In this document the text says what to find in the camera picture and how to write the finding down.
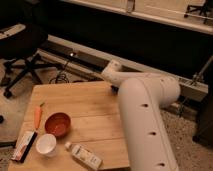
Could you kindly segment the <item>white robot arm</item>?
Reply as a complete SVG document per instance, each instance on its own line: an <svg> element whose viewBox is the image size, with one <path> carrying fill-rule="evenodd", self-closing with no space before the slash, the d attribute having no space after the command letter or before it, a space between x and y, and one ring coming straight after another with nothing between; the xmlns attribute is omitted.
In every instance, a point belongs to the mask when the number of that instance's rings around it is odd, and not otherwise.
<svg viewBox="0 0 213 171"><path fill-rule="evenodd" d="M122 72L121 68L111 60L101 75L118 88L131 171L179 171L160 112L178 99L178 81L159 73Z"/></svg>

